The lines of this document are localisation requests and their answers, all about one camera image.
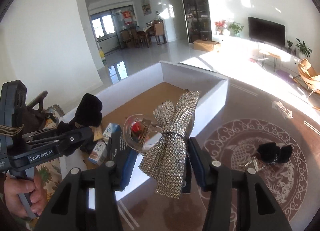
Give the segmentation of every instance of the purple mat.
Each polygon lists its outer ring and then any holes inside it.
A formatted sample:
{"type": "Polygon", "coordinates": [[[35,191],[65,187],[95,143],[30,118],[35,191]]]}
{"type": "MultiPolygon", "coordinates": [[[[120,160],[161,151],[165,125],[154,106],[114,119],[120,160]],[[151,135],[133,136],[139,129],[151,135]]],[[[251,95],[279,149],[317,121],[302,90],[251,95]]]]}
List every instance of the purple mat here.
{"type": "Polygon", "coordinates": [[[292,78],[290,78],[290,74],[288,72],[285,72],[283,70],[277,70],[276,73],[278,74],[279,78],[289,83],[295,84],[295,81],[292,78]]]}

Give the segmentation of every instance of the television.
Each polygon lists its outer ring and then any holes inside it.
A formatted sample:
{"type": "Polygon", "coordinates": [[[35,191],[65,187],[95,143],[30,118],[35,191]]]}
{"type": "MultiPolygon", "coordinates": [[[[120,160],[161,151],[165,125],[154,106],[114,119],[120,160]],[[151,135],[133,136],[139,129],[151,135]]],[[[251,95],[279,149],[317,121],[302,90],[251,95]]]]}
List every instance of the television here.
{"type": "Polygon", "coordinates": [[[271,43],[278,47],[285,44],[285,26],[274,22],[248,17],[249,38],[265,43],[271,43]]]}

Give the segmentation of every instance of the white vase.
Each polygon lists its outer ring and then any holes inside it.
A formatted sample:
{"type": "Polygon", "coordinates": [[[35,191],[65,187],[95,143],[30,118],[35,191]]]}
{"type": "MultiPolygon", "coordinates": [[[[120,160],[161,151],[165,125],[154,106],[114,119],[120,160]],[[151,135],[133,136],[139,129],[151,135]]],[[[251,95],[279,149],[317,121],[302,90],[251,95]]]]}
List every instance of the white vase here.
{"type": "Polygon", "coordinates": [[[230,35],[230,31],[228,31],[228,29],[224,29],[222,31],[222,34],[225,35],[225,36],[229,36],[230,35]]]}
{"type": "Polygon", "coordinates": [[[304,55],[302,52],[299,52],[299,58],[300,59],[305,59],[307,58],[306,55],[304,55]]]}

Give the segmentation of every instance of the transparent bowl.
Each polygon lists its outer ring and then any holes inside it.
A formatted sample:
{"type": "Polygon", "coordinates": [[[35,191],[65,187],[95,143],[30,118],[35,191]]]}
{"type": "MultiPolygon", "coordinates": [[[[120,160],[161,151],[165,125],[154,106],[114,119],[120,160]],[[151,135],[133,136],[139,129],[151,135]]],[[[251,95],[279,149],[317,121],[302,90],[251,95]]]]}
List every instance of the transparent bowl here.
{"type": "Polygon", "coordinates": [[[162,128],[157,123],[155,123],[155,119],[153,117],[144,114],[134,114],[128,117],[124,123],[123,138],[127,145],[129,145],[129,147],[142,154],[145,154],[161,138],[161,132],[162,128]],[[140,144],[133,138],[131,129],[135,123],[142,122],[143,119],[150,120],[151,125],[148,128],[144,142],[140,144]]]}

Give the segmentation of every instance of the potted plant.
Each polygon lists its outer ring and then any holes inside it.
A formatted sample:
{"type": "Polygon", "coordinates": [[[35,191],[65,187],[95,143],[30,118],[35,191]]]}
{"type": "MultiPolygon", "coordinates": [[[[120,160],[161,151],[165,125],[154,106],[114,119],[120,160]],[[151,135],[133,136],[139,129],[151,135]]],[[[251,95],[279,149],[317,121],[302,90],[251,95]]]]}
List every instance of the potted plant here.
{"type": "Polygon", "coordinates": [[[304,43],[304,41],[300,41],[298,38],[297,39],[297,44],[296,47],[299,48],[299,58],[303,59],[303,58],[310,58],[310,55],[312,53],[312,50],[309,46],[306,46],[306,44],[304,43]]]}
{"type": "Polygon", "coordinates": [[[240,23],[233,22],[229,25],[229,29],[233,30],[236,37],[240,37],[240,32],[242,32],[244,26],[240,23]]]}
{"type": "Polygon", "coordinates": [[[217,34],[222,34],[223,27],[226,25],[226,20],[218,21],[214,24],[216,25],[217,34]]]}
{"type": "Polygon", "coordinates": [[[292,43],[292,41],[287,40],[287,44],[288,44],[287,53],[291,54],[291,52],[292,52],[291,47],[292,47],[293,43],[292,43]]]}

